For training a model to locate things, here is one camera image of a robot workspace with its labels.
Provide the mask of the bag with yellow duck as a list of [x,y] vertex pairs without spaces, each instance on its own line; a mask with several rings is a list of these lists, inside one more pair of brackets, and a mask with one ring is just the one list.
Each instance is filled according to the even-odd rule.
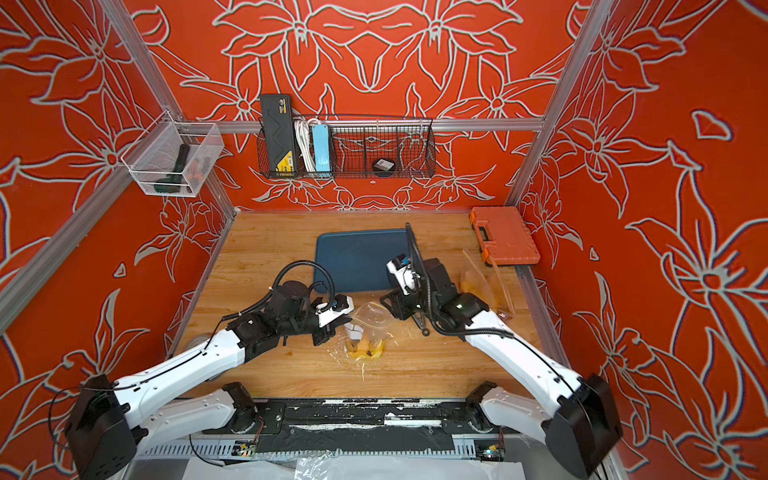
[[368,302],[354,310],[344,325],[345,352],[355,361],[382,357],[395,318],[381,304]]

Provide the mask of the dark blue tray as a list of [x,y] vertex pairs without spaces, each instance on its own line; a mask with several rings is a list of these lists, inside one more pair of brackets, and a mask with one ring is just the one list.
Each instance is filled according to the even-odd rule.
[[408,253],[404,228],[332,232],[316,241],[314,262],[331,276],[336,293],[391,290],[387,263]]

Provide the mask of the black metal tongs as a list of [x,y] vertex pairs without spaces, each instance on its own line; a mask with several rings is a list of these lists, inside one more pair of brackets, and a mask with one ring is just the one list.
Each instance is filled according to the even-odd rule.
[[424,337],[428,337],[430,335],[430,330],[427,326],[427,320],[426,317],[422,313],[416,313],[414,316],[415,323],[419,327],[421,334]]

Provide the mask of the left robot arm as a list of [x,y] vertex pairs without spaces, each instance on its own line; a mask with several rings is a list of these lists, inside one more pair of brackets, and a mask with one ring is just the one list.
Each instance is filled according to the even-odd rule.
[[224,316],[203,343],[115,381],[104,374],[86,380],[63,430],[78,476],[107,479],[141,451],[196,431],[221,428],[232,420],[250,428],[258,412],[239,383],[192,400],[178,397],[291,336],[309,335],[319,346],[350,322],[353,300],[336,291],[321,265],[309,264],[325,277],[323,297],[313,298],[311,287],[285,280],[302,264],[286,265],[262,299]]

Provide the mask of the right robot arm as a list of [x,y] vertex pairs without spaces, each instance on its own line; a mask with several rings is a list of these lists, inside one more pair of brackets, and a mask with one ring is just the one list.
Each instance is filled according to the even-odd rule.
[[543,443],[578,479],[598,475],[623,436],[609,383],[542,353],[478,296],[459,291],[438,259],[424,259],[412,227],[404,232],[407,251],[386,265],[394,289],[382,303],[400,320],[421,317],[436,333],[480,350],[531,394],[525,400],[499,386],[477,388],[479,409],[491,424]]

